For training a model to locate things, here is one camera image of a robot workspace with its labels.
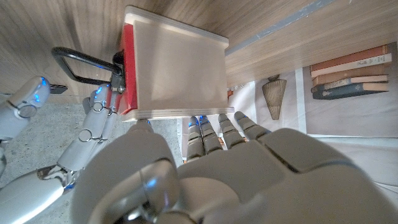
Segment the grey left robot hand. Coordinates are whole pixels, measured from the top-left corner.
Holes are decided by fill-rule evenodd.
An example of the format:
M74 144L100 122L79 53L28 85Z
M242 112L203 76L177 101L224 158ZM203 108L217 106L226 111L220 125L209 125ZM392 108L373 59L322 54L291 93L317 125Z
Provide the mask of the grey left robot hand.
M188 127L187 163L140 119L80 176L73 223L396 223L396 206L351 159L294 129L242 112Z

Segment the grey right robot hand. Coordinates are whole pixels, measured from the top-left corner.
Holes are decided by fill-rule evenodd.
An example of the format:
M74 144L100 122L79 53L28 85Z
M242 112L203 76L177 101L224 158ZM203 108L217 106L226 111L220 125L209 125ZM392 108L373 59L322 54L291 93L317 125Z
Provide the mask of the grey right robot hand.
M49 95L49 81L34 77L1 103L1 149L28 125ZM81 171L108 140L118 100L118 92L107 83L84 100L82 130L57 163L24 174L1 188L1 223L28 222L75 188Z

